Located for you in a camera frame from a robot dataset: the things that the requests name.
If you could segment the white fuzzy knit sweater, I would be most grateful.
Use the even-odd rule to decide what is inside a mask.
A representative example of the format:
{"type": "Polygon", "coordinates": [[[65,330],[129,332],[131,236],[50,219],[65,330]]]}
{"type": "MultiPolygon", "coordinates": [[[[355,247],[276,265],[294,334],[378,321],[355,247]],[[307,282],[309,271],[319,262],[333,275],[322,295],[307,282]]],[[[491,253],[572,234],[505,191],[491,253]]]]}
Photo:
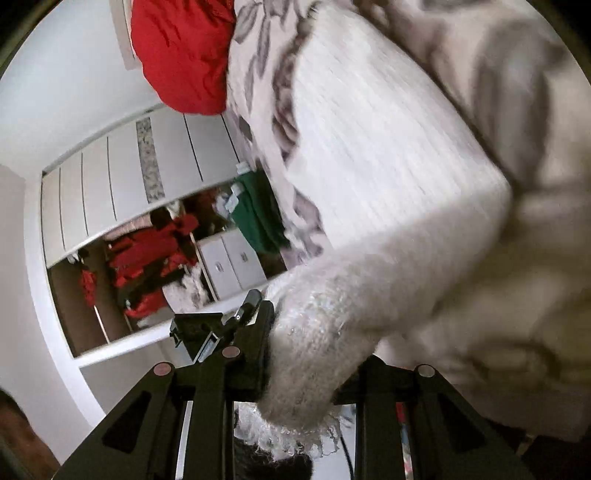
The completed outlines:
{"type": "Polygon", "coordinates": [[[496,242],[510,186],[454,105],[355,11],[312,3],[249,106],[284,220],[311,259],[271,281],[269,384],[243,439],[283,460],[335,448],[332,397],[424,322],[496,242]]]}

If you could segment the red hanging clothes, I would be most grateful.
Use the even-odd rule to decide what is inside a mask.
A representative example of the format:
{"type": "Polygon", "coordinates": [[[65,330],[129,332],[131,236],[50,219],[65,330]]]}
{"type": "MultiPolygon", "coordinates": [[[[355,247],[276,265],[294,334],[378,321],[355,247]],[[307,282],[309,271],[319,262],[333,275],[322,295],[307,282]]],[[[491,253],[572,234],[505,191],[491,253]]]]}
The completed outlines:
{"type": "Polygon", "coordinates": [[[150,220],[151,226],[119,236],[98,254],[118,308],[134,320],[165,307],[163,287],[197,265],[190,238],[198,227],[197,217],[184,214],[172,218],[159,209],[150,213],[150,220]]]}

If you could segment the white drawer unit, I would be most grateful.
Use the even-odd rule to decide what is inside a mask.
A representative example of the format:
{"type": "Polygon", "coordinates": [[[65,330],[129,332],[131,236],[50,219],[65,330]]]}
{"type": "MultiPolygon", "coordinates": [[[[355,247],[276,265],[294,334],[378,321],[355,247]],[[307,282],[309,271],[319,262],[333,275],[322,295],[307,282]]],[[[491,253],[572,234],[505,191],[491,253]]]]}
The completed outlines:
{"type": "Polygon", "coordinates": [[[259,256],[238,229],[198,241],[197,251],[216,301],[266,282],[259,256]]]}

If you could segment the green striped garment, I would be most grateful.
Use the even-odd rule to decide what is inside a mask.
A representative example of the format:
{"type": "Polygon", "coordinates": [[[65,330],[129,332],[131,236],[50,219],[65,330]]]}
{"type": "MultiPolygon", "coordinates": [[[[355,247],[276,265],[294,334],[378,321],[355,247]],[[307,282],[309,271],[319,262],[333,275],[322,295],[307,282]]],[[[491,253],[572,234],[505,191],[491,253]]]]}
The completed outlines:
{"type": "Polygon", "coordinates": [[[238,176],[231,192],[226,209],[254,251],[277,254],[287,247],[279,205],[263,170],[238,176]]]}

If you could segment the white wardrobe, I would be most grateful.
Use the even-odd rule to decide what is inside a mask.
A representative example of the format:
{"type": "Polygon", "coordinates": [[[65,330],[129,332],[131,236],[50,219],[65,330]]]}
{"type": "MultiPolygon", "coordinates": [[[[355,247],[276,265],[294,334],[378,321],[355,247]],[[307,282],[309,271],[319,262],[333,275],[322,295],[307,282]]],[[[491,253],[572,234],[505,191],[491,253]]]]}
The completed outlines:
{"type": "MultiPolygon", "coordinates": [[[[249,124],[231,112],[202,116],[160,106],[97,136],[41,176],[35,309],[54,361],[74,369],[97,364],[163,340],[178,313],[238,304],[249,290],[214,299],[197,242],[238,229],[226,203],[235,179],[262,165],[252,140],[249,124]],[[150,213],[159,209],[172,218],[197,217],[190,235],[197,265],[163,287],[165,307],[134,320],[118,308],[98,254],[119,236],[151,226],[150,213]]],[[[256,254],[266,282],[286,269],[283,251],[256,254]]]]}

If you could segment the floral pink grey bedspread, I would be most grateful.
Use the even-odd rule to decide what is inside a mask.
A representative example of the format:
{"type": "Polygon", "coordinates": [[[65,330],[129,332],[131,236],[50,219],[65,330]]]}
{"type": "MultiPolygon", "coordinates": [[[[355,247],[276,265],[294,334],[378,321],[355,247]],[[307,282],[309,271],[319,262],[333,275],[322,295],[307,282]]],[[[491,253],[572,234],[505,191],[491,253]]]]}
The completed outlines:
{"type": "Polygon", "coordinates": [[[334,433],[372,355],[484,417],[590,425],[590,57],[542,1],[239,1],[228,112],[297,260],[242,438],[334,433]]]}

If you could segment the red pillow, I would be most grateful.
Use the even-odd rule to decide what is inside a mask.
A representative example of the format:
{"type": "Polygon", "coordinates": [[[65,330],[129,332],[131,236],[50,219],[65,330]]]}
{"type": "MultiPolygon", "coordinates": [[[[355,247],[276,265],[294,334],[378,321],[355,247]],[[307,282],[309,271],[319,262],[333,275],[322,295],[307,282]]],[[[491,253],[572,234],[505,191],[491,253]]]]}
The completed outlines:
{"type": "Polygon", "coordinates": [[[180,113],[217,115],[226,107],[235,3],[140,0],[131,7],[131,42],[146,81],[180,113]]]}

